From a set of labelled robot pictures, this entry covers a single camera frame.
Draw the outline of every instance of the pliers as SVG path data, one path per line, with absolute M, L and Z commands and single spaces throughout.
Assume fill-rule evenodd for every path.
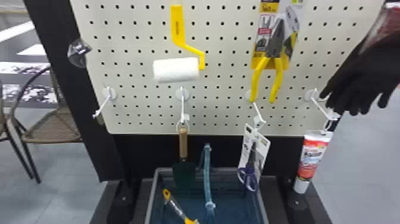
M 273 104 L 275 102 L 278 90 L 280 88 L 280 85 L 282 84 L 282 79 L 283 79 L 283 61 L 280 54 L 282 52 L 284 39 L 285 39 L 284 22 L 281 18 L 278 18 L 272 30 L 272 37 L 268 42 L 267 50 L 265 52 L 265 57 L 261 59 L 261 61 L 258 63 L 257 67 L 254 70 L 251 82 L 251 94 L 249 99 L 250 102 L 255 101 L 257 97 L 258 81 L 260 79 L 261 72 L 267 66 L 268 62 L 272 58 L 274 59 L 275 62 L 276 77 L 274 85 L 272 86 L 271 89 L 270 103 Z

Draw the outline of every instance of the wicker chair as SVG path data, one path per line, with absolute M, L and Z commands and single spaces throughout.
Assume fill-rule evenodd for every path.
M 50 71 L 54 91 L 58 100 L 58 107 L 54 111 L 43 116 L 31 128 L 25 129 L 19 125 L 18 120 L 15 118 L 15 110 L 17 109 L 26 88 L 41 74 Z M 37 183 L 40 183 L 40 176 L 36 169 L 35 162 L 32 159 L 28 143 L 31 144 L 60 144 L 60 143 L 74 143 L 81 142 L 81 136 L 76 127 L 71 112 L 64 100 L 60 87 L 58 86 L 57 79 L 50 67 L 47 67 L 36 73 L 28 82 L 21 88 L 17 96 L 14 106 L 11 109 L 11 121 L 20 137 L 21 144 L 24 152 L 28 158 L 28 162 L 32 168 L 33 176 Z
M 18 148 L 17 144 L 15 143 L 15 140 L 13 136 L 10 133 L 10 130 L 7 125 L 7 121 L 10 118 L 10 115 L 5 113 L 4 111 L 4 101 L 3 101 L 3 83 L 0 80 L 0 137 L 5 134 L 5 137 L 0 138 L 0 142 L 4 141 L 9 141 L 14 152 L 16 153 L 18 159 L 20 160 L 22 166 L 24 167 L 25 172 L 28 174 L 28 177 L 30 179 L 33 179 L 32 172 L 30 171 L 24 157 L 22 156 L 22 153 L 20 149 Z M 21 123 L 16 120 L 15 121 L 17 125 L 20 125 Z

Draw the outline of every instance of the black glove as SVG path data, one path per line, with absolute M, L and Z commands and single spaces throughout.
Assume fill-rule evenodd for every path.
M 357 55 L 363 42 L 351 52 L 320 94 L 320 98 L 330 94 L 326 107 L 338 114 L 344 111 L 353 116 L 359 112 L 367 114 L 380 94 L 378 106 L 385 108 L 400 83 L 400 31 Z

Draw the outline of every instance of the white pegboard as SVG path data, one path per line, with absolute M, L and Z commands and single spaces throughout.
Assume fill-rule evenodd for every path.
M 268 97 L 275 71 L 260 79 L 257 104 L 267 121 L 265 135 L 299 136 L 319 129 L 325 118 L 304 101 L 306 91 L 321 89 L 373 24 L 383 0 L 308 0 L 299 42 L 275 104 Z M 118 98 L 102 112 L 110 133 L 176 133 L 180 101 L 190 92 L 185 112 L 190 133 L 242 135 L 255 110 L 245 100 L 250 89 L 251 55 L 260 0 L 184 0 L 186 42 L 206 52 L 207 66 L 196 82 L 156 84 L 152 62 L 189 57 L 170 37 L 169 0 L 71 0 L 99 103 L 110 85 Z

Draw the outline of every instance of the white tube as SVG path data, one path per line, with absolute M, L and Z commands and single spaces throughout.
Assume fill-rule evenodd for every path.
M 333 132 L 307 131 L 293 189 L 304 194 L 325 154 Z

